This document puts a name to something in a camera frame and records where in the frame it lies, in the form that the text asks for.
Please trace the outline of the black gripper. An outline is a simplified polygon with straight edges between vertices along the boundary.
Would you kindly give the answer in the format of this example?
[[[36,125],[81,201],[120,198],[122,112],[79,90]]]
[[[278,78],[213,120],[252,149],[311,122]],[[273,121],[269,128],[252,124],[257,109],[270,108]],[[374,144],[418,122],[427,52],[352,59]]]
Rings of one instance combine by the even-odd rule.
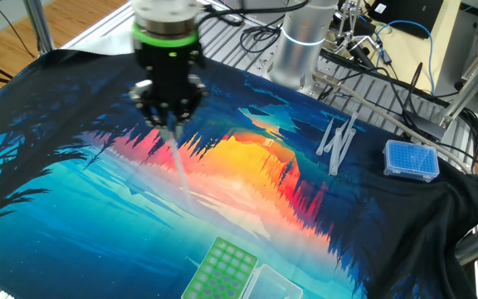
[[[129,91],[129,98],[141,112],[148,126],[159,130],[169,140],[168,113],[173,110],[174,137],[207,95],[200,77],[191,73],[193,66],[205,67],[199,41],[181,47],[157,47],[141,42],[134,47],[135,59],[150,81],[139,81]]]

